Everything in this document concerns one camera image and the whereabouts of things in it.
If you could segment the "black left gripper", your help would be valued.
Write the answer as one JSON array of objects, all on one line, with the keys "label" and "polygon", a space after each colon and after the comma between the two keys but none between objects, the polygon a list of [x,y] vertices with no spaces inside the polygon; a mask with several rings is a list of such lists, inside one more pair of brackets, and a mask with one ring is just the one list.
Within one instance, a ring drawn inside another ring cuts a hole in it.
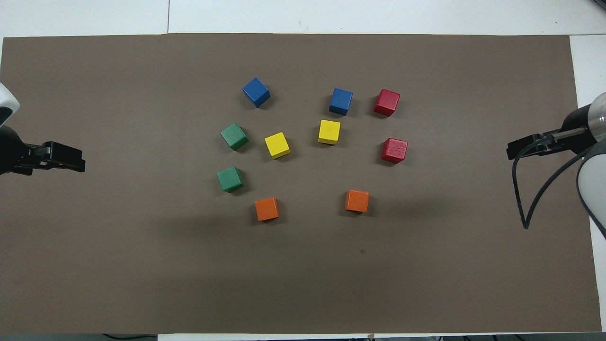
[{"label": "black left gripper", "polygon": [[[50,160],[43,165],[43,155]],[[9,126],[0,128],[0,174],[19,173],[30,176],[34,169],[68,169],[85,172],[82,151],[57,142],[43,145],[26,144]]]}]

